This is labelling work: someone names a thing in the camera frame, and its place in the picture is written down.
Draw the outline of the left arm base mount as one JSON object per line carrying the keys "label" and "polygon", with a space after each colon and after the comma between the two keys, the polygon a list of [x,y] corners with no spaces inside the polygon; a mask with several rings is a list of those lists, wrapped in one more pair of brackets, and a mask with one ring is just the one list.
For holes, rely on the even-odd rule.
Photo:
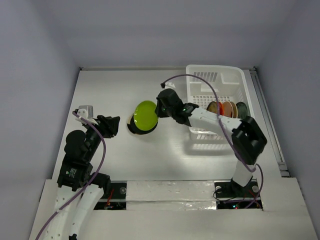
{"label": "left arm base mount", "polygon": [[112,181],[109,193],[98,201],[94,210],[126,210],[126,194],[126,181]]}

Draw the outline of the green plate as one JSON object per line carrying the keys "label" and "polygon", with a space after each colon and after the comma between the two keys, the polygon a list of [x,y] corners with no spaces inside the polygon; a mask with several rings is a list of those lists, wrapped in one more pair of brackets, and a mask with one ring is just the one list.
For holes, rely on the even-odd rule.
{"label": "green plate", "polygon": [[158,124],[158,116],[155,113],[157,105],[150,100],[142,101],[137,105],[133,113],[133,123],[139,131],[150,131]]}

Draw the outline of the black plate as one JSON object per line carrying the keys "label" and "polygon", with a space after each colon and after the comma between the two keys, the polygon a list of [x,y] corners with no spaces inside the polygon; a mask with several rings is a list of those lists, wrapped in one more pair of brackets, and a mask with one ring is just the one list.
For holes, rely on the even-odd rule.
{"label": "black plate", "polygon": [[158,119],[155,113],[133,113],[127,121],[127,128],[133,134],[146,135],[156,129]]}

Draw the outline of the beige plate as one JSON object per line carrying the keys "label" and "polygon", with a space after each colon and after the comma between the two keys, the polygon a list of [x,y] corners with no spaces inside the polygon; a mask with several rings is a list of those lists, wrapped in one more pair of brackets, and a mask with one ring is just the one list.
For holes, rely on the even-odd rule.
{"label": "beige plate", "polygon": [[126,125],[127,125],[127,128],[128,130],[132,133],[132,134],[135,134],[135,135],[146,135],[146,134],[149,134],[153,129],[150,129],[150,130],[141,130],[139,129],[135,122],[134,122],[134,114],[132,114],[127,122],[126,122]]}

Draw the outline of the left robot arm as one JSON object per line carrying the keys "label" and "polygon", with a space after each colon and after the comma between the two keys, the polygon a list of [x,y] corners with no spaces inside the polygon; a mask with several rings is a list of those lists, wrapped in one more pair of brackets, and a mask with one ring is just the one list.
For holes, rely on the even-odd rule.
{"label": "left robot arm", "polygon": [[98,201],[112,194],[110,176],[93,172],[91,160],[99,145],[104,146],[102,157],[106,156],[105,139],[117,135],[121,119],[88,118],[79,109],[73,115],[86,131],[73,130],[66,137],[54,212],[37,234],[38,240],[79,240]]}

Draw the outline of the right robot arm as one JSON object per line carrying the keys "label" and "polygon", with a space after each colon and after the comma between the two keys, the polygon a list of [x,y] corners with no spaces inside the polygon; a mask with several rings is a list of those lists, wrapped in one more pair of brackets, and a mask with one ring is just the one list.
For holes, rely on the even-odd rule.
{"label": "right robot arm", "polygon": [[231,178],[230,190],[242,196],[249,189],[256,162],[263,152],[267,139],[256,120],[231,118],[205,110],[193,103],[183,103],[173,89],[164,89],[156,97],[155,113],[159,118],[171,117],[178,124],[204,129],[224,136],[238,159]]}

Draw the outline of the yellow patterned brown-rim plate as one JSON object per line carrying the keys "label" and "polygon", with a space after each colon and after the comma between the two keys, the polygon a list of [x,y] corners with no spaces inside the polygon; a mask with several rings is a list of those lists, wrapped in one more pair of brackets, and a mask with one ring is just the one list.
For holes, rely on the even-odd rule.
{"label": "yellow patterned brown-rim plate", "polygon": [[211,112],[211,113],[217,114],[218,113],[218,104],[217,104],[217,102],[216,101],[211,101],[208,104],[206,110]]}

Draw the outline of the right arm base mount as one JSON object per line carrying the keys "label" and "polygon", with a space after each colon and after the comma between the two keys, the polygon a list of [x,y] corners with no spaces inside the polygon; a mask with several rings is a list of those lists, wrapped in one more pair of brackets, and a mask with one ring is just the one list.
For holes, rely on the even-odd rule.
{"label": "right arm base mount", "polygon": [[260,188],[254,179],[245,187],[231,181],[215,181],[212,194],[217,210],[263,209]]}

